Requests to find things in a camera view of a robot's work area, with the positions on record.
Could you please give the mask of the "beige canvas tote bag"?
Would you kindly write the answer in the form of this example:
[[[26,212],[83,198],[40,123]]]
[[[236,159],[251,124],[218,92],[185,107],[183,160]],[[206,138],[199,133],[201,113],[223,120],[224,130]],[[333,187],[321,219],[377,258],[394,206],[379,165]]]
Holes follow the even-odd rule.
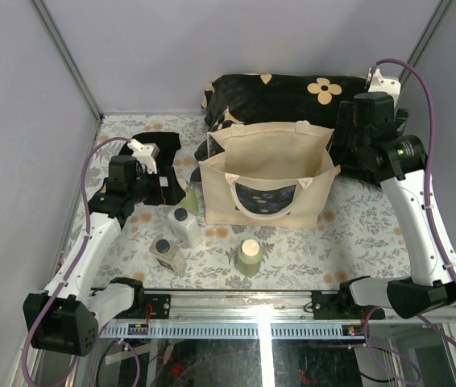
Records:
[[[333,130],[307,121],[233,125],[211,132],[222,152],[200,162],[208,224],[313,228],[340,168]]]

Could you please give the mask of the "green liquid bottle black cap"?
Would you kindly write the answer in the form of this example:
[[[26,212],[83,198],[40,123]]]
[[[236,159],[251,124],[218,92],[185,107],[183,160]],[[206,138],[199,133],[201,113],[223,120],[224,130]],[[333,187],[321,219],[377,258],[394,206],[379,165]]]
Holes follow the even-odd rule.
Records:
[[[190,214],[197,216],[199,213],[199,205],[195,191],[184,179],[179,179],[178,182],[185,193],[185,196],[180,201],[179,206],[186,209]]]

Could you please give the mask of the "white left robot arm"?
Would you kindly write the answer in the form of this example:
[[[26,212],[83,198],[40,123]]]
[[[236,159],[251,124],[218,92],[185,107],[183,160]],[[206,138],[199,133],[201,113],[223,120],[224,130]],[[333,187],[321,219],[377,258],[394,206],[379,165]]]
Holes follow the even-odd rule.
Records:
[[[145,314],[141,281],[116,277],[92,295],[93,279],[136,205],[171,205],[182,198],[184,191],[171,165],[150,173],[133,156],[112,157],[102,188],[86,204],[88,218],[82,241],[74,246],[75,256],[64,262],[42,292],[28,294],[23,303],[27,342],[35,349],[87,356],[111,319]]]

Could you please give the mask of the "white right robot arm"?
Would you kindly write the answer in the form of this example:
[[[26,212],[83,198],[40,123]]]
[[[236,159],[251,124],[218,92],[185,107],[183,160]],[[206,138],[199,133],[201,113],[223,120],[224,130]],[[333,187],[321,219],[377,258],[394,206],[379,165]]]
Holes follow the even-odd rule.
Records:
[[[456,253],[437,208],[432,177],[425,171],[424,145],[400,130],[407,117],[407,112],[394,110],[393,97],[384,92],[356,94],[339,108],[334,144],[342,149],[342,169],[359,172],[386,194],[410,262],[405,278],[343,282],[337,305],[347,318],[373,306],[412,318],[456,302]]]

